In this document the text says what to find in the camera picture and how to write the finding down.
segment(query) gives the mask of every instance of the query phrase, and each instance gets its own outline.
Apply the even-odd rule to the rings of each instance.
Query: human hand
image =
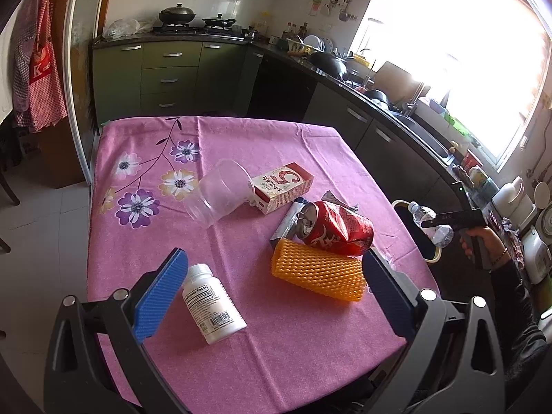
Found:
[[[489,252],[489,260],[491,263],[494,263],[492,270],[498,269],[500,266],[503,266],[508,261],[510,261],[510,254],[506,251],[504,254],[504,244],[500,240],[499,236],[489,227],[474,227],[466,230],[466,234],[470,237],[481,237],[485,243],[485,247]],[[466,241],[460,237],[460,243],[462,244],[462,249],[468,258],[474,254],[474,251],[470,249]]]

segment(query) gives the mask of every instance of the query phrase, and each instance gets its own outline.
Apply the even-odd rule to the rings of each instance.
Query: clear plastic cup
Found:
[[[204,228],[229,215],[253,195],[251,178],[233,160],[223,159],[184,200],[191,218]]]

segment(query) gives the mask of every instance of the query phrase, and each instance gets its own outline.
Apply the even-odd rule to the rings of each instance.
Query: pink tablecloth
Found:
[[[179,201],[186,192],[171,193],[173,168],[184,170],[180,180],[193,186],[222,158],[238,161],[252,176],[296,161],[315,176],[308,199],[329,189],[359,203],[374,223],[376,247],[418,287],[437,285],[382,191],[333,128],[217,117],[109,123],[96,165],[88,300],[132,287],[172,248],[186,250],[190,264],[211,266],[247,328],[207,345],[178,296],[145,341],[151,358],[194,414],[285,412],[353,381],[404,341],[368,291],[349,304],[272,277],[268,239],[286,208],[265,216],[244,204],[207,230],[194,224]],[[145,201],[139,214],[123,211],[136,200],[133,194]],[[133,399],[113,353],[106,354],[121,393]]]

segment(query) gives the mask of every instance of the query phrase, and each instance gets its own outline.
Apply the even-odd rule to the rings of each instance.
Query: tile floor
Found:
[[[4,175],[21,204],[0,188],[0,352],[31,398],[42,407],[50,333],[61,300],[86,300],[90,188],[50,188],[40,156]]]

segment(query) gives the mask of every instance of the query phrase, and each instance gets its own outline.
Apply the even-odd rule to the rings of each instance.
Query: red and white carton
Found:
[[[253,202],[265,215],[305,194],[314,176],[295,162],[251,179]]]

